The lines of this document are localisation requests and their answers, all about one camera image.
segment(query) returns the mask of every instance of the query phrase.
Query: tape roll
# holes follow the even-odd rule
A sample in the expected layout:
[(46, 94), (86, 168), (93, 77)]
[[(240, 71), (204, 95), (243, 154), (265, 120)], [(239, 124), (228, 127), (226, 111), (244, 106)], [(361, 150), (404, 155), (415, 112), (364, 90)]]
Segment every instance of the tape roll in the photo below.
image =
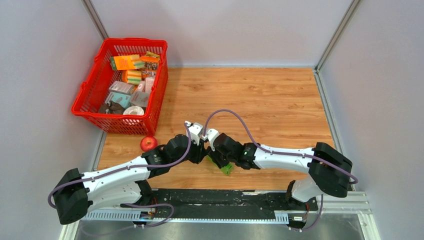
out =
[(123, 111), (124, 115), (144, 115), (145, 111), (141, 106), (130, 106)]

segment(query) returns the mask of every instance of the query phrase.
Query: red basket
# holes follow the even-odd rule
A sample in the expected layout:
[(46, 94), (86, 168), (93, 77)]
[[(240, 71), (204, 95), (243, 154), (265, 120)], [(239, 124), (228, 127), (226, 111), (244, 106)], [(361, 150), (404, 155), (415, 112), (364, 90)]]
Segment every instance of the red basket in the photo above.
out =
[[(94, 58), (94, 66), (72, 106), (72, 113), (81, 116), (107, 133), (129, 135), (154, 135), (158, 127), (159, 114), (168, 83), (167, 47), (164, 40), (145, 38), (108, 38), (104, 40)], [(120, 81), (120, 71), (112, 70), (110, 58), (113, 56), (146, 54), (146, 51), (159, 54), (151, 94), (144, 115), (120, 115), (98, 113), (99, 107), (109, 94), (114, 81)]]

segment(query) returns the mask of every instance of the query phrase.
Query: gray wall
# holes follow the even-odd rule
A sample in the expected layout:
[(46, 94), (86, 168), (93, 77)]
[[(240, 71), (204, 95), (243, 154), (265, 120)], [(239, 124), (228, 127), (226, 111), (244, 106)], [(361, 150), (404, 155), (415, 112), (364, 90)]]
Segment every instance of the gray wall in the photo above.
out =
[(0, 239), (58, 239), (47, 195), (92, 164), (100, 130), (70, 109), (101, 43), (79, 0), (0, 1)]
[(92, 0), (110, 37), (168, 41), (170, 65), (315, 65), (351, 0)]
[(424, 1), (363, 0), (322, 71), (381, 238), (423, 239)]

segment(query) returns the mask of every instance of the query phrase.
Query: red apple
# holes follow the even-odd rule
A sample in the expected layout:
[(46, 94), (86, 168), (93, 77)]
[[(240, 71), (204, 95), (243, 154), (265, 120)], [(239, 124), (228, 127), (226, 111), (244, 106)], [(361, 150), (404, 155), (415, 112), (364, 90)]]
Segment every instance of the red apple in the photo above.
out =
[(140, 148), (144, 152), (152, 150), (158, 146), (158, 140), (154, 136), (145, 136), (140, 142)]

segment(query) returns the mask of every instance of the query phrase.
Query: wooden table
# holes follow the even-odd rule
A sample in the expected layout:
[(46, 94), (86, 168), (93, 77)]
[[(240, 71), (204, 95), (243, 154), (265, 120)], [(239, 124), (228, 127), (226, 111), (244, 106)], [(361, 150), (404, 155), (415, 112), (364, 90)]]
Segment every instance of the wooden table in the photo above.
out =
[[(246, 122), (258, 143), (279, 148), (333, 145), (326, 115), (309, 68), (170, 68), (169, 80), (155, 137), (166, 144), (185, 132), (183, 123), (205, 124), (218, 109), (231, 109)], [(218, 113), (209, 128), (226, 133), (240, 143), (250, 139), (230, 113)], [(109, 168), (141, 155), (143, 136), (108, 134), (98, 169)], [(290, 181), (305, 174), (284, 169), (235, 167), (224, 175), (204, 159), (189, 161), (149, 179), (152, 188), (285, 190)]]

